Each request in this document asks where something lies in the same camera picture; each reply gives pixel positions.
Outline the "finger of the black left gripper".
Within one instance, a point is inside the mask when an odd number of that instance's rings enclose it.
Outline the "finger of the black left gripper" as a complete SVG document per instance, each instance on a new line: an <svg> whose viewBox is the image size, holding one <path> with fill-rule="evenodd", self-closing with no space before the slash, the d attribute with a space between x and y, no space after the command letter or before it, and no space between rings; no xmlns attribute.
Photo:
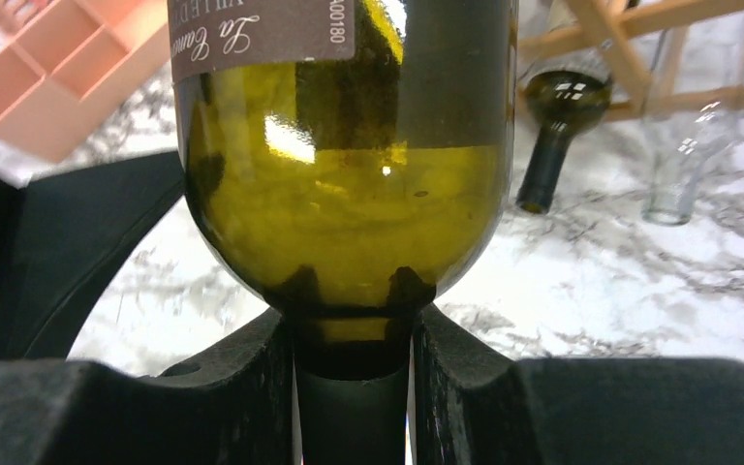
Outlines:
<svg viewBox="0 0 744 465"><path fill-rule="evenodd" d="M19 188L0 179L0 360L65 357L119 268L183 192L174 151Z"/></svg>

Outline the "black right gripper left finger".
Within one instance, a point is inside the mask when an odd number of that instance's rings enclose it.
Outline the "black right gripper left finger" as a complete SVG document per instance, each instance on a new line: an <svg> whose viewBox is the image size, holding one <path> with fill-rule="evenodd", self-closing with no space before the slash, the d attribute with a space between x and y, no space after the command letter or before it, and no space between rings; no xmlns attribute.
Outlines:
<svg viewBox="0 0 744 465"><path fill-rule="evenodd" d="M292 351L259 317L159 377L0 362L0 464L292 464Z"/></svg>

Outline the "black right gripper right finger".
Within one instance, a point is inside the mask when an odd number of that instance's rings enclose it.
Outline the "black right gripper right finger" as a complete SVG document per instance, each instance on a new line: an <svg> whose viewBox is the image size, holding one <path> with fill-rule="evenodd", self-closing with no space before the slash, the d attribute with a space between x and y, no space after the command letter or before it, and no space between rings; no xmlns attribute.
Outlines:
<svg viewBox="0 0 744 465"><path fill-rule="evenodd" d="M431 306L414 362L419 464L744 464L737 360L512 360Z"/></svg>

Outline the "green wine bottle gold label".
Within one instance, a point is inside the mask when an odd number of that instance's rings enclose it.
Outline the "green wine bottle gold label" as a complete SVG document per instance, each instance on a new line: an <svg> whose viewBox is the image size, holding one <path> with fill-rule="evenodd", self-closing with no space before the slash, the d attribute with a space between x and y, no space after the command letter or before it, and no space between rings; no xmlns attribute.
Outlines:
<svg viewBox="0 0 744 465"><path fill-rule="evenodd" d="M493 235L513 1L170 1L186 202L289 327L307 464L401 464L418 312Z"/></svg>

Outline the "dark labelled wine bottle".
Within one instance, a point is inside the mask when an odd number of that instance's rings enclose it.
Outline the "dark labelled wine bottle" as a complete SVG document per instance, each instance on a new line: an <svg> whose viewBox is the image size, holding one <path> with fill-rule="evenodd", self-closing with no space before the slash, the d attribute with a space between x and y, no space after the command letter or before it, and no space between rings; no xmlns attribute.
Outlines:
<svg viewBox="0 0 744 465"><path fill-rule="evenodd" d="M612 78L600 53L585 49L536 58L522 81L539 134L516 205L545 214L573 139L598 126L611 105Z"/></svg>

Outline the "tall clear glass bottle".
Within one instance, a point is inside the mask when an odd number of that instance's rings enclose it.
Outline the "tall clear glass bottle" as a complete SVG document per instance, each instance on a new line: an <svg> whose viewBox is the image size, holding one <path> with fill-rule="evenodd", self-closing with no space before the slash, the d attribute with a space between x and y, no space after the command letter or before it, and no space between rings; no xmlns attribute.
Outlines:
<svg viewBox="0 0 744 465"><path fill-rule="evenodd" d="M732 145L744 100L744 25L704 49L693 26L661 33L642 122L653 155L642 218L661 226L691 220L706 162Z"/></svg>

